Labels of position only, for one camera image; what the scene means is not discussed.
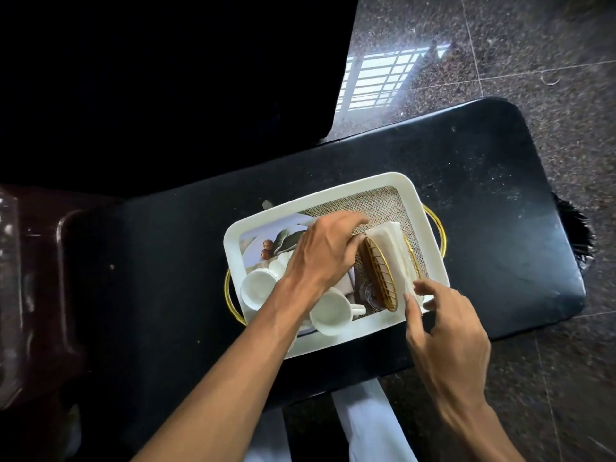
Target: hand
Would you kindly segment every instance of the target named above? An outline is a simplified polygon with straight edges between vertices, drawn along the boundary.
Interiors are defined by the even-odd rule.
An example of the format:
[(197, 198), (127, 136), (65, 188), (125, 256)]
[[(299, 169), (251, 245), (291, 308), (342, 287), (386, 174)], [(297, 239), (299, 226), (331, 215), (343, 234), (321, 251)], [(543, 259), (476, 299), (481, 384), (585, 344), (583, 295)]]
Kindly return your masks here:
[(415, 367), (442, 418), (463, 418), (487, 406), (485, 375), (490, 341), (469, 299), (430, 279), (413, 282), (418, 295), (433, 295), (426, 308), (436, 311), (430, 334), (424, 331), (414, 297), (405, 294), (406, 340)]
[(289, 260), (286, 278), (297, 287), (308, 288), (314, 300), (333, 287), (355, 263), (359, 244), (366, 237), (351, 236), (368, 217), (349, 210), (340, 210), (320, 217), (302, 235)]

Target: black tablecloth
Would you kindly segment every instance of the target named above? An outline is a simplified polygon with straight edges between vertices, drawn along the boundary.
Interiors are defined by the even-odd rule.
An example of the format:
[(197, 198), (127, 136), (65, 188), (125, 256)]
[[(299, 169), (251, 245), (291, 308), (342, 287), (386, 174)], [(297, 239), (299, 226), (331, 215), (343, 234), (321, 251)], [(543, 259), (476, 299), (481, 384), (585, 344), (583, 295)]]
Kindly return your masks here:
[[(232, 151), (231, 143), (217, 150)], [(583, 308), (581, 275), (522, 115), (504, 100), (474, 101), (76, 216), (67, 259), (97, 392), (83, 410), (84, 433), (111, 419), (105, 437), (138, 449), (242, 332), (222, 289), (229, 225), (264, 200), (392, 170), (441, 218), (451, 285), (492, 339)], [(285, 360), (268, 406), (411, 364), (397, 325)]]

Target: white cup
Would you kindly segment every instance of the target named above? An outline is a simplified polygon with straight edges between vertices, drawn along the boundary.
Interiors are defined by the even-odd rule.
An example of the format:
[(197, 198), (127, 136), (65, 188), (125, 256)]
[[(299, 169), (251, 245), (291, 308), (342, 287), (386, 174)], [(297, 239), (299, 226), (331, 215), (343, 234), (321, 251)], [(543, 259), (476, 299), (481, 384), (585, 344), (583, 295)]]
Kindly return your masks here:
[(279, 275), (271, 269), (258, 268), (248, 274), (240, 285), (242, 301), (251, 310), (258, 311), (272, 293)]
[(354, 305), (336, 288), (327, 290), (310, 311), (314, 328), (326, 336), (341, 334), (353, 316), (366, 314), (366, 307)]

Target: white pants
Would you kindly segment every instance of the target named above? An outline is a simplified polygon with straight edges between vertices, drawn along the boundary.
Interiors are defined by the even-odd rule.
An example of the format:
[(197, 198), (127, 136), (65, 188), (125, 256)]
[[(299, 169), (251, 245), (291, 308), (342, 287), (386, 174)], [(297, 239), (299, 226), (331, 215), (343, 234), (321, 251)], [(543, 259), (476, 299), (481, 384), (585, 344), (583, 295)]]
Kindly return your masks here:
[[(349, 441), (350, 462), (417, 462), (381, 385), (370, 380), (332, 392)], [(245, 462), (290, 462), (291, 452), (280, 409), (261, 415)]]

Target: tiled floor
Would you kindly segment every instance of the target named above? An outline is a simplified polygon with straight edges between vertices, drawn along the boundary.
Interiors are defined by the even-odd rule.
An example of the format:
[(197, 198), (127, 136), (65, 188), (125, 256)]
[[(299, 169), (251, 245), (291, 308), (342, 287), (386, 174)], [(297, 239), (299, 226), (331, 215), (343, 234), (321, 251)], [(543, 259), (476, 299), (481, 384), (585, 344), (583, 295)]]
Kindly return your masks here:
[[(329, 140), (488, 95), (522, 110), (550, 182), (589, 216), (599, 252), (581, 315), (494, 343), (487, 397), (528, 460), (616, 460), (616, 2), (360, 0), (349, 57)], [(393, 62), (408, 76), (376, 79)], [(358, 90), (388, 81), (401, 85)], [(382, 385), (419, 460), (460, 460), (414, 370)], [(316, 427), (344, 453), (326, 397), (285, 418), (294, 460)]]

